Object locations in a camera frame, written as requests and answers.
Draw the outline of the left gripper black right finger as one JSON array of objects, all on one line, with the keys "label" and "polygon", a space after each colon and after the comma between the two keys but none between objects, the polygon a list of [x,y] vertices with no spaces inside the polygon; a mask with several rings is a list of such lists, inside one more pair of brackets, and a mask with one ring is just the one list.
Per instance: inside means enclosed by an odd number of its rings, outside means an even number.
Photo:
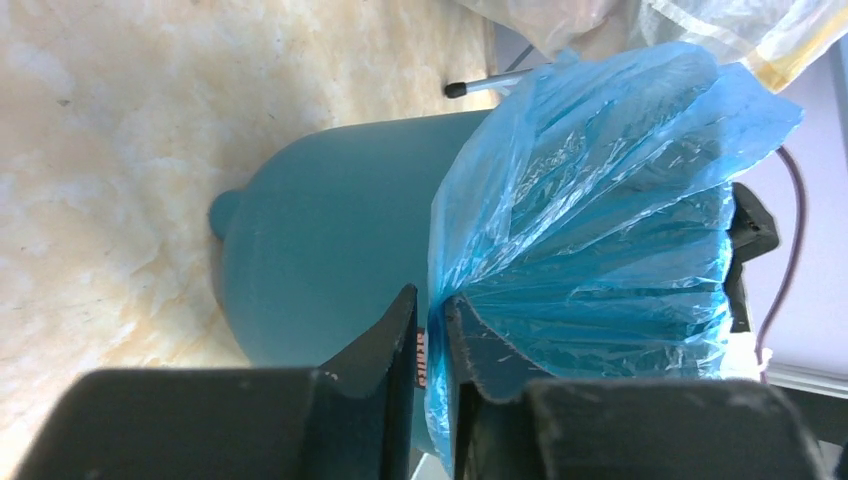
[{"label": "left gripper black right finger", "polygon": [[443,307],[456,479],[821,479],[814,435],[750,380],[555,378]]}]

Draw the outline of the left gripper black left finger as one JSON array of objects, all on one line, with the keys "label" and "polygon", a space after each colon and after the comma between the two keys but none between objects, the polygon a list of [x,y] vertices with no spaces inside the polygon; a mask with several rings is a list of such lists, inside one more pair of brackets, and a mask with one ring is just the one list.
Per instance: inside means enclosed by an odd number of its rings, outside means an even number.
[{"label": "left gripper black left finger", "polygon": [[318,367],[104,369],[60,398],[20,479],[405,479],[417,291]]}]

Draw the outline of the blue plastic trash bag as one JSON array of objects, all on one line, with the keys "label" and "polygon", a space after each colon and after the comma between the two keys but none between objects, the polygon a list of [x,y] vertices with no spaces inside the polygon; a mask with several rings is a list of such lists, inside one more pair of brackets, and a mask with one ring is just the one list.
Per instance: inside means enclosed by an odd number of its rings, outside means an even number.
[{"label": "blue plastic trash bag", "polygon": [[526,74],[431,205],[424,409],[444,467],[455,370],[442,308],[458,294],[514,357],[557,377],[720,378],[732,183],[802,118],[685,42],[565,52]]}]

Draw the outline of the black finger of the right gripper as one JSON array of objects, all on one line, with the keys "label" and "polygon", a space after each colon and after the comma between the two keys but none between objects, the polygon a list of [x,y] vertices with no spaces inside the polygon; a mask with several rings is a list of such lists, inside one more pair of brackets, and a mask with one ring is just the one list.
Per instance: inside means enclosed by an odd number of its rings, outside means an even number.
[{"label": "black finger of the right gripper", "polygon": [[775,250],[780,243],[774,217],[756,194],[733,184],[735,213],[728,230],[732,242],[730,268],[723,287],[732,315],[731,333],[750,333],[751,321],[742,280],[744,263]]}]

